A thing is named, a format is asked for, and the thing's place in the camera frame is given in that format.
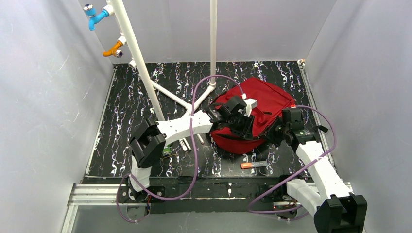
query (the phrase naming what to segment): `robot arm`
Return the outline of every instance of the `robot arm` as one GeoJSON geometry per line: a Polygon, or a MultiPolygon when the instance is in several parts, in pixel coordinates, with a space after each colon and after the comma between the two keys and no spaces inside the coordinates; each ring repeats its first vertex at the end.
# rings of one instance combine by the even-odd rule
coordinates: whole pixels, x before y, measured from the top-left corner
{"type": "Polygon", "coordinates": [[[362,195],[354,195],[332,167],[328,157],[319,158],[324,153],[320,143],[319,130],[327,132],[323,126],[314,130],[304,127],[302,111],[298,108],[282,110],[278,119],[266,133],[267,140],[274,144],[285,140],[296,155],[307,165],[319,193],[313,191],[304,180],[295,179],[286,183],[289,196],[298,200],[313,216],[319,233],[334,231],[361,233],[365,222],[367,203],[362,195]]]}
{"type": "MultiPolygon", "coordinates": [[[[214,129],[229,127],[239,137],[252,139],[252,125],[255,118],[251,112],[256,106],[257,101],[254,99],[242,100],[240,97],[234,96],[219,107],[210,105],[192,116],[158,122],[154,122],[150,118],[145,119],[129,141],[133,155],[131,174],[144,187],[149,187],[151,167],[161,159],[164,147],[190,136],[190,119],[193,120],[194,134],[208,133],[214,129]]],[[[130,180],[130,183],[133,192],[142,190],[133,179],[130,180]]]]}

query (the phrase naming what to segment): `vertical pole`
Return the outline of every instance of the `vertical pole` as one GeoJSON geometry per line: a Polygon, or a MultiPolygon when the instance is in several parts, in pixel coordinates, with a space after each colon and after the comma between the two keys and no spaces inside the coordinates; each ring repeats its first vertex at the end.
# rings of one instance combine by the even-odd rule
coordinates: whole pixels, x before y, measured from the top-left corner
{"type": "Polygon", "coordinates": [[[136,67],[139,71],[140,77],[143,81],[144,87],[146,88],[147,95],[149,96],[150,102],[152,102],[154,112],[156,113],[157,120],[165,120],[165,117],[160,108],[159,100],[155,89],[153,88],[149,72],[147,71],[146,64],[144,63],[143,56],[141,54],[139,44],[137,43],[135,33],[130,23],[129,16],[127,16],[126,8],[124,7],[122,0],[111,0],[111,5],[115,12],[115,16],[119,22],[120,29],[123,31],[124,37],[126,37],[126,43],[129,46],[132,57],[136,62],[136,67]]]}
{"type": "MultiPolygon", "coordinates": [[[[217,18],[218,0],[210,0],[210,75],[216,74],[217,18]]],[[[210,85],[216,86],[216,77],[210,79],[210,85]]]]}

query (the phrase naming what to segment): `black marble pattern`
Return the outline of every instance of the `black marble pattern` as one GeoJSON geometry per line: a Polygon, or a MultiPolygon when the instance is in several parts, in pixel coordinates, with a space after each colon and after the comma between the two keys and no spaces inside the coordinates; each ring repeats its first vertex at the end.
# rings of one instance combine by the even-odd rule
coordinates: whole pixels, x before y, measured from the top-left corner
{"type": "MultiPolygon", "coordinates": [[[[190,102],[194,86],[201,78],[210,74],[210,63],[151,63],[147,64],[147,69],[152,80],[190,102]]],[[[90,177],[119,177],[128,173],[131,169],[129,138],[144,118],[156,119],[138,72],[132,71],[127,64],[116,65],[114,72],[113,85],[87,174],[90,177]]],[[[296,104],[309,105],[297,62],[219,62],[216,73],[233,77],[239,82],[258,77],[282,87],[296,99],[296,104]]],[[[203,106],[233,85],[226,79],[218,78],[215,93],[203,102],[203,106]]],[[[201,89],[206,87],[207,84],[204,83],[201,89]]],[[[162,93],[157,92],[157,96],[167,119],[179,118],[186,112],[182,106],[162,93]]],[[[314,125],[312,113],[305,111],[305,121],[307,126],[314,125]]],[[[278,177],[293,173],[303,165],[285,144],[278,148],[264,144],[251,153],[238,155],[218,148],[211,142],[209,135],[202,135],[202,138],[204,145],[196,138],[198,174],[201,177],[278,177]],[[263,160],[268,162],[267,167],[245,170],[240,168],[241,163],[263,160]]],[[[152,167],[151,175],[193,176],[193,152],[184,152],[178,142],[173,143],[172,151],[175,155],[160,160],[158,165],[152,167]]]]}

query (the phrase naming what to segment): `faucet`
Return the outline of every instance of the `faucet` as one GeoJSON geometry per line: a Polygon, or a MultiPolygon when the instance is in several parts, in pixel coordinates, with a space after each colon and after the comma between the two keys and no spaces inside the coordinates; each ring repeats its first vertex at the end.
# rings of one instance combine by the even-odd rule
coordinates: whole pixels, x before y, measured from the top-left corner
{"type": "Polygon", "coordinates": [[[117,58],[121,58],[123,56],[123,52],[119,48],[124,44],[126,44],[126,38],[124,36],[119,37],[119,39],[117,39],[117,43],[109,49],[109,51],[104,52],[103,56],[109,57],[113,55],[117,58]]]}
{"type": "Polygon", "coordinates": [[[113,7],[111,5],[105,6],[102,12],[98,15],[96,15],[96,9],[94,9],[92,4],[86,4],[83,7],[83,10],[85,11],[86,15],[90,17],[89,29],[91,31],[94,30],[94,25],[96,23],[99,23],[104,17],[109,17],[111,14],[113,14],[113,7]]]}

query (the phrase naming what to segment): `black bracket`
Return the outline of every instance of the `black bracket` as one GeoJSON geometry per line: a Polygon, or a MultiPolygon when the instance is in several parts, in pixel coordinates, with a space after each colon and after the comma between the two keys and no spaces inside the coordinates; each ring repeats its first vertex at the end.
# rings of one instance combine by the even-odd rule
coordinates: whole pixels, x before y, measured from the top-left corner
{"type": "MultiPolygon", "coordinates": [[[[140,192],[136,192],[132,185],[130,184],[130,178],[126,179],[126,186],[122,186],[120,188],[120,195],[119,195],[119,199],[118,202],[119,203],[136,203],[136,202],[146,202],[147,200],[147,193],[142,190],[140,192]],[[133,198],[135,200],[132,200],[129,197],[129,191],[131,193],[131,195],[133,196],[133,198]]],[[[151,191],[152,193],[161,193],[162,196],[165,196],[166,194],[166,188],[164,186],[150,186],[147,188],[149,191],[151,191]]],[[[150,203],[162,203],[164,202],[164,200],[160,200],[160,199],[156,199],[156,198],[152,198],[150,200],[150,203]]]]}
{"type": "Polygon", "coordinates": [[[367,202],[363,195],[350,193],[348,197],[331,195],[313,217],[318,233],[362,233],[367,202]]]}
{"type": "Polygon", "coordinates": [[[274,144],[275,147],[279,147],[283,142],[283,122],[280,117],[277,117],[276,120],[270,125],[262,135],[267,142],[274,144]]]}
{"type": "Polygon", "coordinates": [[[137,165],[149,168],[158,164],[166,145],[166,135],[162,134],[152,119],[145,119],[129,141],[137,165]]]}
{"type": "Polygon", "coordinates": [[[229,121],[230,131],[245,140],[253,140],[253,115],[247,116],[232,116],[229,121]]]}

